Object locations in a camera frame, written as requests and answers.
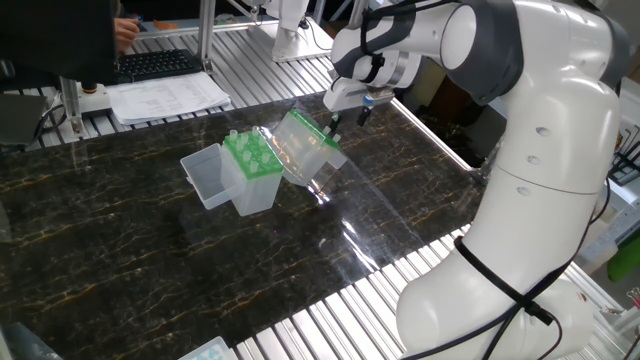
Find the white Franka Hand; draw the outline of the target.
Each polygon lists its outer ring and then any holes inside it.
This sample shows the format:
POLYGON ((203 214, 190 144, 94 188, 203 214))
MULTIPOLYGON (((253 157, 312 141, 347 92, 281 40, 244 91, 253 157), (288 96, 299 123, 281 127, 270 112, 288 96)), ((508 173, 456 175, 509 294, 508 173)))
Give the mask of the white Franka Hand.
POLYGON ((329 124, 329 134, 334 135, 341 122, 341 116, 338 112, 363 107, 357 124, 364 125, 370 117, 373 107, 389 103, 394 97, 394 90, 390 87, 373 87, 346 78, 337 79, 326 91, 323 98, 326 108, 334 112, 329 124))

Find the bare person hand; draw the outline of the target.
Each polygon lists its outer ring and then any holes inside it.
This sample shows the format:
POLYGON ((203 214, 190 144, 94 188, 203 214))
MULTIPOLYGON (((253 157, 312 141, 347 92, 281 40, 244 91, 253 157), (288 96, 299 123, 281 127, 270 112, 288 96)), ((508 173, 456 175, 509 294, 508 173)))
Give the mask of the bare person hand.
POLYGON ((126 52, 134 44, 140 33, 139 21, 132 18, 115 18, 114 29, 117 49, 120 53, 126 52))

